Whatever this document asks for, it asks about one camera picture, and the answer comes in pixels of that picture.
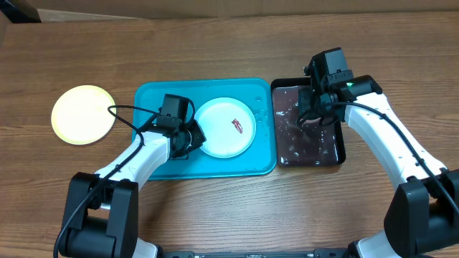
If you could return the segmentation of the light blue plate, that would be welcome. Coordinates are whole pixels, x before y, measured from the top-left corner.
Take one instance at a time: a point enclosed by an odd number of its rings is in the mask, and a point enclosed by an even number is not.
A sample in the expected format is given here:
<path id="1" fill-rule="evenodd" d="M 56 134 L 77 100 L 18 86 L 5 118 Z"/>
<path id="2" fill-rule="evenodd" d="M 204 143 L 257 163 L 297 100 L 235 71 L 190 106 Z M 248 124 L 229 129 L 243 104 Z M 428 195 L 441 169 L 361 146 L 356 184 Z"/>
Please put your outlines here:
<path id="1" fill-rule="evenodd" d="M 230 97 L 204 103 L 195 119 L 206 138 L 200 149 L 215 158 L 233 158 L 245 152 L 255 139 L 256 122 L 246 104 Z"/>

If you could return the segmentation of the yellow-green plate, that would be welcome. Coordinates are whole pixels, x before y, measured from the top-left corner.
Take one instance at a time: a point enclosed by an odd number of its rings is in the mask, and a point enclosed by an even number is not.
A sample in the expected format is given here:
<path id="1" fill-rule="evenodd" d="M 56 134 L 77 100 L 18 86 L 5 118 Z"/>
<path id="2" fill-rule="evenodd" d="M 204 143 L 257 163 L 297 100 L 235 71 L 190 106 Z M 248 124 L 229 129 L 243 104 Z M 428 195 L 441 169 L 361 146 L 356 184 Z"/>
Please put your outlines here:
<path id="1" fill-rule="evenodd" d="M 94 143 L 113 127 L 115 117 L 108 108 L 114 104 L 111 95 L 101 87 L 74 87 L 65 92 L 52 108 L 52 129 L 66 143 Z"/>

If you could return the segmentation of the green scrubbing sponge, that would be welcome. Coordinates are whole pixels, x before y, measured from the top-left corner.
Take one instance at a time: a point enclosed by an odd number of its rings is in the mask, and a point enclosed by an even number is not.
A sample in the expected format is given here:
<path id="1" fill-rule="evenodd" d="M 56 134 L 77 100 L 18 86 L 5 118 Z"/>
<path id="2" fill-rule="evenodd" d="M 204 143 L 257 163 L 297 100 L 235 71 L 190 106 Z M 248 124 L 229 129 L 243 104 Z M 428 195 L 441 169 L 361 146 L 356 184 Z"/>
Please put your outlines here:
<path id="1" fill-rule="evenodd" d="M 302 127 L 304 125 L 307 125 L 307 124 L 314 124 L 314 123 L 319 123 L 321 120 L 321 118 L 316 118 L 316 119 L 309 119 L 309 120 L 306 120 L 306 119 L 302 119 L 298 122 L 298 126 L 299 127 Z"/>

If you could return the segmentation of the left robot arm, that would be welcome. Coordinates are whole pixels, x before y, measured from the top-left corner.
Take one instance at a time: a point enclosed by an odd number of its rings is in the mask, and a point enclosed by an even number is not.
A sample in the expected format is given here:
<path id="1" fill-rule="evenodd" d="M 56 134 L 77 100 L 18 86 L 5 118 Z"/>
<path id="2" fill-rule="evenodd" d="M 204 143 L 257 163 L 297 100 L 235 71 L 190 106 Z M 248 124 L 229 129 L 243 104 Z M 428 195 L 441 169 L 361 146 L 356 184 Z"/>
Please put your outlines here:
<path id="1" fill-rule="evenodd" d="M 169 160 L 187 159 L 206 138 L 187 97 L 166 94 L 135 140 L 95 173 L 69 184 L 54 257 L 157 257 L 159 248 L 138 237 L 138 196 L 151 174 Z"/>

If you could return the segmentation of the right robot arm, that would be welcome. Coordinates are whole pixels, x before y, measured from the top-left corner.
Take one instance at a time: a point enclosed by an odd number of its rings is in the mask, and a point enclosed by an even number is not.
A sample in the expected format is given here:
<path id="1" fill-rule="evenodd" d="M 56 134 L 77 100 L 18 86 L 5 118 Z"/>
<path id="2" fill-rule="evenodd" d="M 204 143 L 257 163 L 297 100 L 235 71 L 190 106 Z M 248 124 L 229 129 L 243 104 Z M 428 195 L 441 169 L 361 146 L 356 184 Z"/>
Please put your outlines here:
<path id="1" fill-rule="evenodd" d="M 298 93 L 298 127 L 345 122 L 369 146 L 394 187 L 384 228 L 348 245 L 345 257 L 423 257 L 458 243 L 458 171 L 430 155 L 369 75 L 355 77 L 342 48 L 314 55 Z"/>

